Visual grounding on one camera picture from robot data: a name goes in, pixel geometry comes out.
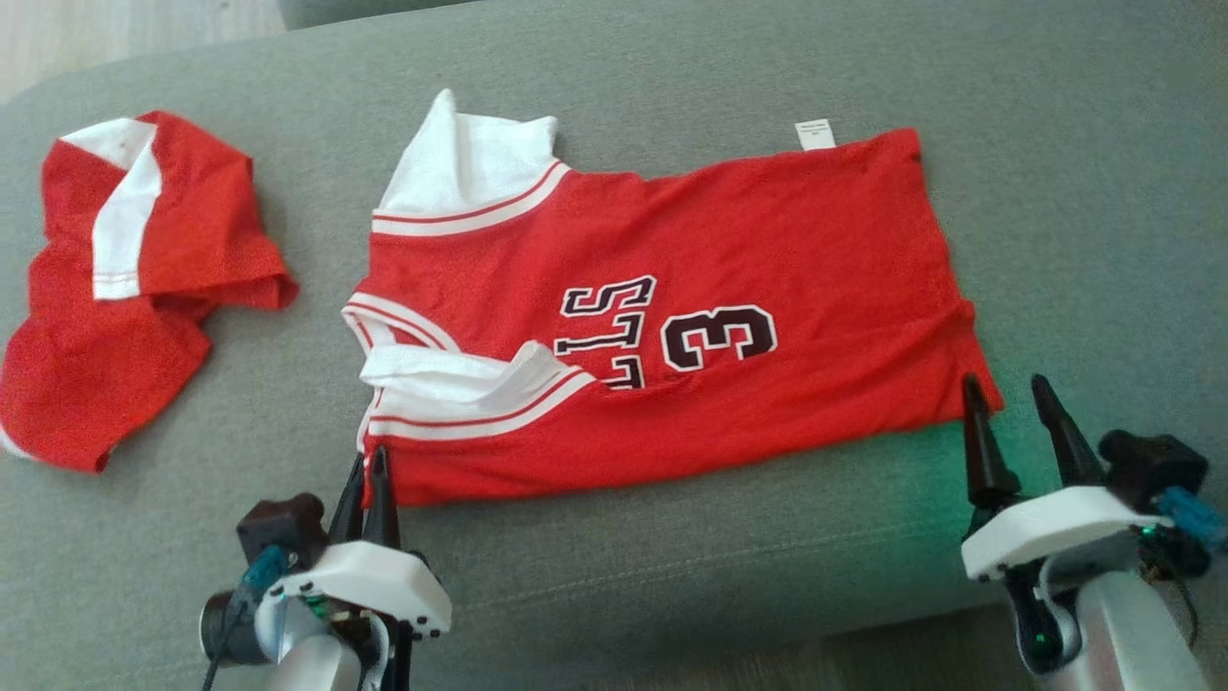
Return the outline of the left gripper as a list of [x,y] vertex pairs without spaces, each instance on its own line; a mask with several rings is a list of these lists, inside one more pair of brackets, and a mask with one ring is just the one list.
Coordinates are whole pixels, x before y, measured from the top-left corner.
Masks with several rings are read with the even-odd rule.
[[425,637],[451,632],[452,601],[442,582],[425,560],[398,551],[400,520],[383,446],[377,447],[368,463],[371,500],[363,525],[365,486],[365,457],[359,452],[333,512],[328,530],[333,546],[325,547],[312,568],[285,576],[271,585],[269,596],[348,603],[408,622]]

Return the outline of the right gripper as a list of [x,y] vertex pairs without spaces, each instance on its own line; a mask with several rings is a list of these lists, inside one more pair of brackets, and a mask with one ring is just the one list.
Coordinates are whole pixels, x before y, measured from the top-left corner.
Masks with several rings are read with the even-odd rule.
[[1017,506],[1022,486],[1005,463],[991,427],[992,412],[977,376],[963,379],[963,437],[966,497],[984,512],[998,512],[962,542],[970,581],[997,581],[1005,569],[1092,545],[1133,528],[1174,528],[1175,520],[1141,514],[1105,485],[1102,460],[1052,389],[1047,376],[1032,376],[1032,399],[1047,428],[1062,488]]

